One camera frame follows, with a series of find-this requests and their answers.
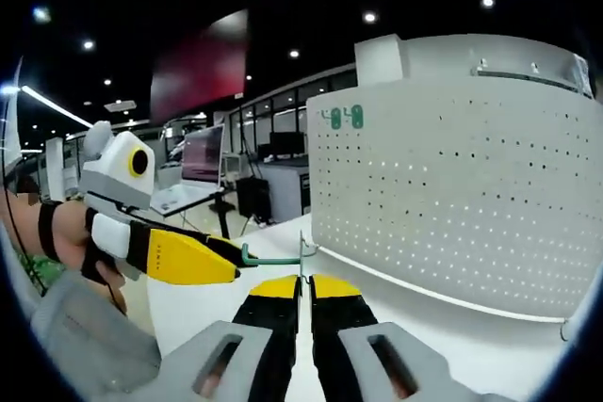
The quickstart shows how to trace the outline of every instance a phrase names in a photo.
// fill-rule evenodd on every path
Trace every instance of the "black wrist strap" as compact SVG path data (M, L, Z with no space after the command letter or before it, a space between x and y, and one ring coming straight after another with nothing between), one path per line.
M55 249L55 237L53 235L53 217L55 210L61 205L60 201L43 202L40 206L38 217L38 235L40 236L41 249L53 261L60 263Z

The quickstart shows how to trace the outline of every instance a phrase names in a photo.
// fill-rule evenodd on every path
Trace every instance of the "black ceiling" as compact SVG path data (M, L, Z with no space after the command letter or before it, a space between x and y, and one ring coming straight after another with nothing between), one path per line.
M50 9L50 24L35 24L31 10ZM353 44L388 33L416 38L450 33L510 34L560 45L597 67L603 52L600 0L7 0L2 34L2 77L9 80L24 56L22 85L47 95L87 121L123 122L103 104L134 99L131 118L148 118L157 56L186 35L236 10L250 13L250 52L245 98L353 61ZM379 13L377 24L362 11ZM82 40L96 42L83 52ZM299 60L288 50L301 51ZM103 80L110 78L106 87ZM84 106L91 101L91 106ZM77 123L20 96L22 142L82 130ZM31 126L38 124L33 131Z

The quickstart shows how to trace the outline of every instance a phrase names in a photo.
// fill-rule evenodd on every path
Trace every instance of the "white desk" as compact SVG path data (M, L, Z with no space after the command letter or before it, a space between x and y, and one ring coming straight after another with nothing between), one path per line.
M310 216L251 233L250 251L262 258L295 257L300 229L310 238ZM151 316L162 355L216 320L232 320L258 283L298 272L297 266L263 266L241 271L232 284L174 286L148 280ZM383 281L319 252L304 261L304 273L337 276L356 285L380 322L392 321L448 359L452 376L478 393L528 400L559 360L559 326L512 320L451 305ZM307 286L301 301L297 362L286 401L324 400L312 363Z

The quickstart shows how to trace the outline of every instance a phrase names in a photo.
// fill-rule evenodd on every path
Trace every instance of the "black computer tower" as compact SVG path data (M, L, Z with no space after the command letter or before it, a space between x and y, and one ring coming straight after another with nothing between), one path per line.
M258 178L243 178L236 181L238 212L244 217L257 216L268 223L272 218L268 181Z

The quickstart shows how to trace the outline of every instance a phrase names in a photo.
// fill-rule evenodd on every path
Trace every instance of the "computer monitor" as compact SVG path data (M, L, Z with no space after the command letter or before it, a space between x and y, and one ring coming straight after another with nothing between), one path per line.
M184 183L220 185L224 124L185 135L182 157Z
M272 132L270 133L272 154L303 154L305 140L301 132Z

